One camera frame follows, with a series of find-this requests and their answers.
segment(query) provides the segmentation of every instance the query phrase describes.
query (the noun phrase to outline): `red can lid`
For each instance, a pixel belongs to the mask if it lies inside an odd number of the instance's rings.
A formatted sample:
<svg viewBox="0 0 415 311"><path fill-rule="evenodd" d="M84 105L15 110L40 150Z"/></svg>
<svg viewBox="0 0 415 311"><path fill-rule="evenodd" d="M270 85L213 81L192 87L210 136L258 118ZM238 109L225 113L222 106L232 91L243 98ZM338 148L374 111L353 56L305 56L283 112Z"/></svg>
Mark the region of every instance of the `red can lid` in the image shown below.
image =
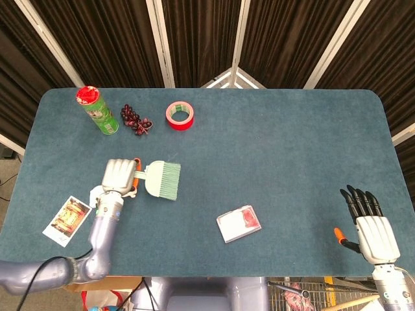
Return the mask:
<svg viewBox="0 0 415 311"><path fill-rule="evenodd" d="M99 98L99 91L93 86L84 86L77 93L77 102L81 105L90 105Z"/></svg>

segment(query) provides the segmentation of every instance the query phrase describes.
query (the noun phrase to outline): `brush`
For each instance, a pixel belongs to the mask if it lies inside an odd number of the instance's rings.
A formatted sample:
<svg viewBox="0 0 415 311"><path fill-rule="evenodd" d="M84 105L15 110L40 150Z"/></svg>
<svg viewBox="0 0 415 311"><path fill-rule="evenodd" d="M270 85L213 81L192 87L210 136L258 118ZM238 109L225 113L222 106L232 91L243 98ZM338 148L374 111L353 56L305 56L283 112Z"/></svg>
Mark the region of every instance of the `brush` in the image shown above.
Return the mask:
<svg viewBox="0 0 415 311"><path fill-rule="evenodd" d="M152 196L176 201L180 168L178 163L155 161L144 172L136 171L134 177L145 179L145 188Z"/></svg>

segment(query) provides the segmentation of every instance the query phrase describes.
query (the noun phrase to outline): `white brush handle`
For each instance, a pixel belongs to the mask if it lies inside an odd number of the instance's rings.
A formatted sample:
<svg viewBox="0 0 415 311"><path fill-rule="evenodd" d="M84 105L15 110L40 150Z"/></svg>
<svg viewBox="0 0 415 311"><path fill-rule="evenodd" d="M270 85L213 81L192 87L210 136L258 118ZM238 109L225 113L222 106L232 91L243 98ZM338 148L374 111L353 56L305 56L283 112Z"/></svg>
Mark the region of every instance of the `white brush handle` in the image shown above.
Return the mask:
<svg viewBox="0 0 415 311"><path fill-rule="evenodd" d="M147 174L145 172L140 172L139 170L134 172L134 178L139 178L139 179L146 179Z"/></svg>

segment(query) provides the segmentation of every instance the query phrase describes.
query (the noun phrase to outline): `black curtain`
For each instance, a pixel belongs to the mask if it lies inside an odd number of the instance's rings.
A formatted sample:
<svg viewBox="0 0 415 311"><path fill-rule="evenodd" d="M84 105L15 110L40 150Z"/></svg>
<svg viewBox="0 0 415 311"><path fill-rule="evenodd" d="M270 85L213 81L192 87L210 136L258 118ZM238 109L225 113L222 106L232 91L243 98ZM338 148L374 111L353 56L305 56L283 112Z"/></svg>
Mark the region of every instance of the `black curtain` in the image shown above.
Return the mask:
<svg viewBox="0 0 415 311"><path fill-rule="evenodd" d="M163 0L174 83L201 87L232 66L241 0Z"/></svg>
<svg viewBox="0 0 415 311"><path fill-rule="evenodd" d="M415 1L370 1L317 87L371 89L392 135L415 122Z"/></svg>
<svg viewBox="0 0 415 311"><path fill-rule="evenodd" d="M267 88L302 88L351 3L251 1L239 67Z"/></svg>
<svg viewBox="0 0 415 311"><path fill-rule="evenodd" d="M31 2L85 84L164 87L144 0Z"/></svg>
<svg viewBox="0 0 415 311"><path fill-rule="evenodd" d="M400 143L395 149L415 210L415 136Z"/></svg>
<svg viewBox="0 0 415 311"><path fill-rule="evenodd" d="M0 133L25 147L42 95L73 87L13 0L0 1Z"/></svg>

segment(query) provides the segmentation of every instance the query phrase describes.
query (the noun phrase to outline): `green bristles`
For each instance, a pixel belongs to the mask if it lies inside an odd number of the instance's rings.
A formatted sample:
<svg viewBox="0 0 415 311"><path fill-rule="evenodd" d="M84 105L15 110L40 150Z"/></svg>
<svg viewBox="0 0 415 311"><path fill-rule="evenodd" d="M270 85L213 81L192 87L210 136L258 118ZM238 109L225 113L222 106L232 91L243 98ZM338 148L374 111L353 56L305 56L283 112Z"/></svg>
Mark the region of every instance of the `green bristles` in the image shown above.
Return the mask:
<svg viewBox="0 0 415 311"><path fill-rule="evenodd" d="M181 165L164 162L163 177L161 178L160 196L176 201Z"/></svg>

